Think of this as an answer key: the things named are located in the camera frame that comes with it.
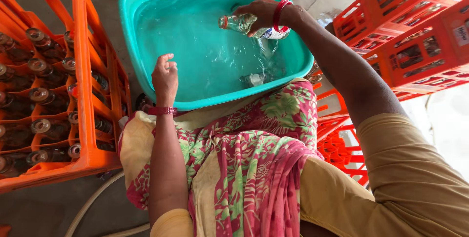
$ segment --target red bangle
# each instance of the red bangle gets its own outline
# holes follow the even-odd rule
[[[278,30],[278,22],[280,21],[280,13],[282,12],[282,9],[287,5],[287,4],[293,4],[290,0],[281,0],[277,7],[275,8],[275,11],[273,12],[273,29],[279,33],[285,33],[288,30],[288,26],[282,27],[282,29]]]
[[[152,107],[148,109],[148,114],[161,115],[161,114],[177,114],[175,107]]]

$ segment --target soapy water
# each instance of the soapy water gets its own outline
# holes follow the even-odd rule
[[[235,3],[153,0],[137,11],[137,40],[147,75],[151,76],[158,56],[173,53],[179,75],[177,102],[243,90],[247,87],[243,77],[252,73],[269,75],[269,81],[286,75],[278,40],[248,38],[218,27],[218,18],[229,14]]]

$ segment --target hose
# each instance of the hose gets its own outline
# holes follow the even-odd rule
[[[112,183],[114,183],[115,181],[120,179],[122,176],[124,176],[124,171],[121,171],[117,175],[110,178],[102,186],[100,186],[97,189],[96,192],[94,192],[94,194],[90,197],[90,199],[85,203],[85,205],[82,207],[82,209],[78,212],[78,214],[73,219],[73,222],[72,222],[72,224],[70,224],[70,227],[68,228],[67,233],[65,233],[65,237],[72,237],[73,236],[73,233],[75,232],[75,229],[77,228],[78,224],[82,220],[82,218],[85,215],[86,211],[90,208],[91,204],[93,204],[93,202],[96,200],[96,198],[109,185],[111,185]],[[126,237],[126,236],[130,236],[130,235],[133,235],[133,234],[148,230],[149,228],[150,228],[149,223],[147,223],[145,225],[142,225],[142,226],[139,226],[139,227],[136,227],[136,228],[128,229],[128,230],[117,232],[117,233],[108,234],[108,235],[103,236],[103,237]]]

